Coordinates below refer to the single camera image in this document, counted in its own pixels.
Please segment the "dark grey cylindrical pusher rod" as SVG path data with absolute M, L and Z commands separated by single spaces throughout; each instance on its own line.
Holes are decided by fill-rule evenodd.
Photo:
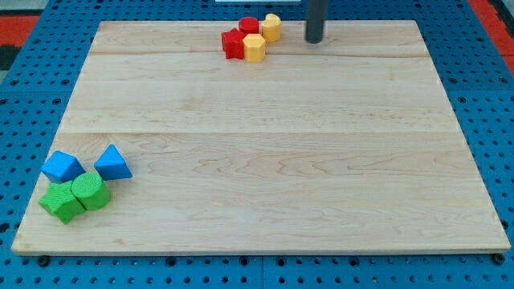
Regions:
M 304 39 L 320 43 L 324 36 L 325 0 L 308 0 Z

